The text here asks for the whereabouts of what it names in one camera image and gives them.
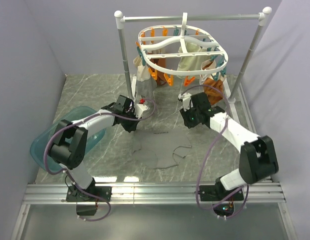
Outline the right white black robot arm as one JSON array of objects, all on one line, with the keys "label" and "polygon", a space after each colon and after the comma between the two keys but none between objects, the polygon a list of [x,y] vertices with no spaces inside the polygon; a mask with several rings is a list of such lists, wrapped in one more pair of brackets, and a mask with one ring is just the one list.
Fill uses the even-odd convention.
[{"label": "right white black robot arm", "polygon": [[212,107],[205,93],[184,93],[178,96],[183,103],[180,114],[187,128],[203,124],[221,134],[239,152],[239,167],[216,179],[215,194],[221,200],[233,190],[252,185],[279,171],[274,142],[269,136],[259,136],[233,120],[219,106]]}]

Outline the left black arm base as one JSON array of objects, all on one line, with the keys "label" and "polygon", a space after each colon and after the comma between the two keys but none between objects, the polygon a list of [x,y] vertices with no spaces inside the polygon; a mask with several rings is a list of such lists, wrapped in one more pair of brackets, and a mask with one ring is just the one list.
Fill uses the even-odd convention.
[{"label": "left black arm base", "polygon": [[[80,219],[95,222],[106,218],[110,214],[111,195],[111,186],[94,186],[90,189],[80,190],[76,186],[71,185],[68,187],[65,201],[76,204],[76,214]],[[95,216],[101,203],[108,205],[105,215],[96,219],[87,218]]]}]

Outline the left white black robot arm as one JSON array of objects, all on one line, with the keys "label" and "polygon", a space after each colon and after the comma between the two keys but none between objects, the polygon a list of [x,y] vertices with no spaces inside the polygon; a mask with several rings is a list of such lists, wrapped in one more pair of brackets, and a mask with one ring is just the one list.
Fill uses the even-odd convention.
[{"label": "left white black robot arm", "polygon": [[87,140],[114,125],[122,125],[129,133],[135,131],[146,110],[148,107],[144,104],[134,103],[132,99],[120,95],[116,102],[92,115],[74,121],[62,119],[58,123],[45,151],[66,171],[73,190],[84,201],[90,201],[98,194],[95,180],[83,163]]}]

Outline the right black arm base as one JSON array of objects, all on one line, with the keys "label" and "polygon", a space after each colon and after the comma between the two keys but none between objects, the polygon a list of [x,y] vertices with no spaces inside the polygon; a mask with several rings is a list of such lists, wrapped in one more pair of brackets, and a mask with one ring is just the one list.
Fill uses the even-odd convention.
[{"label": "right black arm base", "polygon": [[219,202],[226,196],[230,195],[223,203],[213,207],[217,217],[230,217],[235,213],[235,201],[244,201],[243,191],[240,187],[233,190],[224,190],[222,186],[200,185],[198,197],[201,202]]}]

